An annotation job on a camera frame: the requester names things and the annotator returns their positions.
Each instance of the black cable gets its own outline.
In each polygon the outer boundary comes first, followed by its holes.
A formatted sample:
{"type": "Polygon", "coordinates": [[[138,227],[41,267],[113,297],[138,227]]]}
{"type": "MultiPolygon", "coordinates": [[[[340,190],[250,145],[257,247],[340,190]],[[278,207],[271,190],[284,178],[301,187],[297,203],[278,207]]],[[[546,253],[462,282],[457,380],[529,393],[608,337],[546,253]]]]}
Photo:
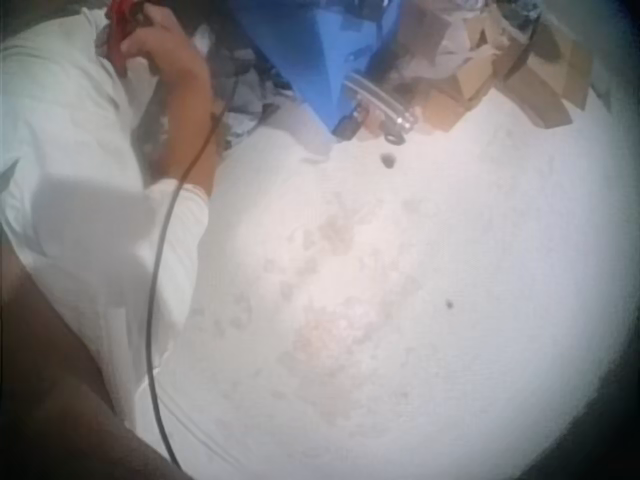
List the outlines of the black cable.
{"type": "Polygon", "coordinates": [[[238,88],[239,77],[236,76],[236,80],[233,84],[233,88],[227,101],[225,102],[224,108],[220,112],[219,115],[215,116],[212,119],[211,128],[207,133],[207,136],[202,144],[202,147],[198,150],[191,163],[187,166],[186,170],[180,177],[178,181],[178,185],[173,192],[173,196],[171,197],[171,201],[169,202],[169,207],[167,208],[167,213],[164,218],[164,222],[162,224],[162,229],[160,230],[160,236],[158,238],[158,247],[156,250],[156,258],[155,263],[153,265],[153,274],[151,275],[151,285],[149,287],[149,302],[147,305],[147,326],[146,326],[146,342],[145,342],[145,356],[146,356],[146,364],[147,364],[147,378],[149,379],[149,394],[151,396],[151,405],[153,406],[153,416],[156,421],[156,425],[158,427],[158,432],[160,433],[160,438],[162,439],[162,443],[164,444],[164,448],[167,450],[167,454],[169,455],[169,459],[171,463],[173,463],[176,467],[182,470],[180,466],[180,462],[178,462],[178,458],[173,451],[173,447],[171,446],[171,442],[169,441],[169,436],[167,435],[167,431],[164,427],[164,422],[162,421],[162,414],[160,413],[160,405],[158,402],[158,392],[156,390],[156,381],[153,376],[153,353],[152,353],[152,331],[153,331],[153,311],[156,300],[156,290],[158,287],[158,276],[160,273],[160,264],[162,263],[162,254],[164,252],[164,243],[167,238],[167,232],[169,230],[169,223],[171,222],[171,215],[173,214],[173,210],[178,201],[178,196],[180,195],[180,191],[182,187],[184,187],[189,174],[193,171],[194,167],[198,164],[205,150],[209,146],[209,142],[213,138],[213,135],[216,133],[218,128],[220,127],[220,123],[222,122],[222,118],[227,112],[229,105],[233,101],[233,97],[235,97],[236,90],[238,88]]]}

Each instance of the dark spot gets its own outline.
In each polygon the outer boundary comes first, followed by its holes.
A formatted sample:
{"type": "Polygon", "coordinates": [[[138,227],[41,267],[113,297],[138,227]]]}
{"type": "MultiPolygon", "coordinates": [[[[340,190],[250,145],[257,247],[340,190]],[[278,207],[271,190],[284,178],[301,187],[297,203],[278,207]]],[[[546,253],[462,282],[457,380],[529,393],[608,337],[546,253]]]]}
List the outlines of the dark spot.
{"type": "Polygon", "coordinates": [[[396,156],[392,153],[383,153],[380,155],[380,160],[387,168],[393,168],[396,166],[396,156]]]}

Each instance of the blue object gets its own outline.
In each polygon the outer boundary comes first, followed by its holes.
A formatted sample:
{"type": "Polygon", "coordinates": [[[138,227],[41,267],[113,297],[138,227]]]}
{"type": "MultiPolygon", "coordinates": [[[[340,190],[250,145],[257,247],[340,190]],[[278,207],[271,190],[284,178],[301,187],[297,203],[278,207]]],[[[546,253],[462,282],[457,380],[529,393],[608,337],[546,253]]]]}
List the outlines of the blue object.
{"type": "Polygon", "coordinates": [[[256,46],[333,132],[356,106],[344,91],[345,76],[366,71],[391,40],[402,1],[388,0],[377,22],[348,13],[354,0],[231,0],[230,6],[256,46]]]}

